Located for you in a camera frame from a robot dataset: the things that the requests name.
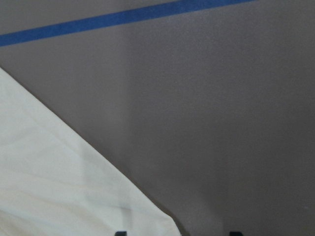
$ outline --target gray surface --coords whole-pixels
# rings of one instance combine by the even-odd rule
[[[9,31],[22,9],[2,14]],[[313,236],[314,25],[313,0],[260,0],[3,47],[0,66],[183,235]]]

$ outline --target blue tape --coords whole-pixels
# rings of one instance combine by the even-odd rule
[[[0,35],[0,47],[252,0],[179,0]]]

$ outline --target white sheet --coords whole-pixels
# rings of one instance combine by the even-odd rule
[[[0,69],[0,236],[179,236],[101,154]]]

